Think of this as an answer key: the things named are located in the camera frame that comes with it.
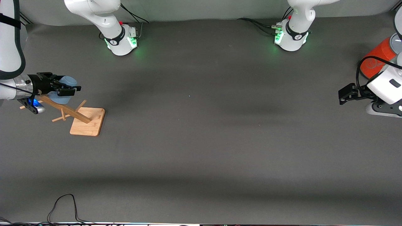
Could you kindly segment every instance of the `black band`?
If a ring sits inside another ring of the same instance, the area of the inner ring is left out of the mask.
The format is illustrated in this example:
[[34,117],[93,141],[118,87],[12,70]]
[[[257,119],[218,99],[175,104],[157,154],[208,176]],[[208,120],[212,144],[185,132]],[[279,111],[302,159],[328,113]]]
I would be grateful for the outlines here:
[[119,36],[112,38],[112,39],[108,39],[108,38],[105,38],[105,39],[111,45],[118,45],[120,43],[120,41],[124,38],[124,36],[125,36],[125,30],[124,30],[124,27],[121,27],[121,33]]
[[11,17],[8,16],[4,16],[2,13],[0,13],[0,22],[11,25],[13,27],[16,27],[18,29],[21,29],[21,22],[13,19]]
[[289,21],[286,23],[286,31],[290,36],[292,36],[293,40],[295,40],[295,41],[301,40],[308,32],[308,30],[303,33],[297,33],[295,31],[293,31],[289,27]]

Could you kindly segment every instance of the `table surface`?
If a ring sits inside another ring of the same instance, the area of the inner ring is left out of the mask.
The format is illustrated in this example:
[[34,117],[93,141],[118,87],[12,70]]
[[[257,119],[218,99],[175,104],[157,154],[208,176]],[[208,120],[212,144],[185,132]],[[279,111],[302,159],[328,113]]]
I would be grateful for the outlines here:
[[[337,93],[393,16],[318,18],[297,52],[247,21],[144,24],[123,57],[95,26],[29,28],[25,73],[72,76],[70,106],[107,113],[73,136],[58,110],[6,101],[0,216],[43,221],[73,193],[98,222],[400,225],[402,121]],[[74,220],[70,199],[52,220]]]

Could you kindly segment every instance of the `orange cylinder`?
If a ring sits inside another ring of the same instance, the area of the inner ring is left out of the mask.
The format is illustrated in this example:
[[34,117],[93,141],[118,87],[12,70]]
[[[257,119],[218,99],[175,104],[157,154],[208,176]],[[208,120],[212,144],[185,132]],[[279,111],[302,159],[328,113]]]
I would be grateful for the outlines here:
[[[392,50],[390,46],[390,39],[391,37],[386,38],[384,41],[382,41],[376,48],[371,50],[366,56],[377,56],[379,58],[382,58],[384,60],[390,61],[392,58],[396,56],[396,53]],[[363,61],[362,65],[360,66],[360,70],[363,73],[363,75],[370,79],[374,75],[376,75],[378,72],[380,72],[381,68],[384,66],[384,63],[381,61],[378,61],[376,59],[366,59]]]

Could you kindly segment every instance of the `orange can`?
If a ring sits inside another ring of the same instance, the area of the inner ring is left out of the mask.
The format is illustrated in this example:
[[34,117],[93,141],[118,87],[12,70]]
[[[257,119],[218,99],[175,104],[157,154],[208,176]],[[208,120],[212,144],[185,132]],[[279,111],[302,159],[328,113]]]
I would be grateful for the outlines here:
[[[369,52],[364,57],[377,56],[384,60],[391,61],[400,52],[402,52],[402,42],[399,39],[398,35],[395,33],[391,37],[388,37],[384,41],[382,41],[376,48],[371,50],[371,52]],[[380,72],[383,66],[383,62],[369,58],[362,63],[362,65],[360,66],[360,70],[366,78],[370,79],[378,72]]]

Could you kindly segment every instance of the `white wall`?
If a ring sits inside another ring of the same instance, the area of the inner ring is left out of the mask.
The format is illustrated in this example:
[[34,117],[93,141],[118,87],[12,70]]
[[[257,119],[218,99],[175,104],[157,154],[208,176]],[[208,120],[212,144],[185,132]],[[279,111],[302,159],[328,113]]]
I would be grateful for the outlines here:
[[[121,0],[134,14],[149,21],[194,19],[280,18],[286,0]],[[318,17],[367,16],[390,10],[398,0],[341,0],[315,8]],[[35,23],[83,25],[89,21],[70,13],[63,0],[20,0],[21,11]],[[124,22],[134,19],[122,8],[114,13]]]

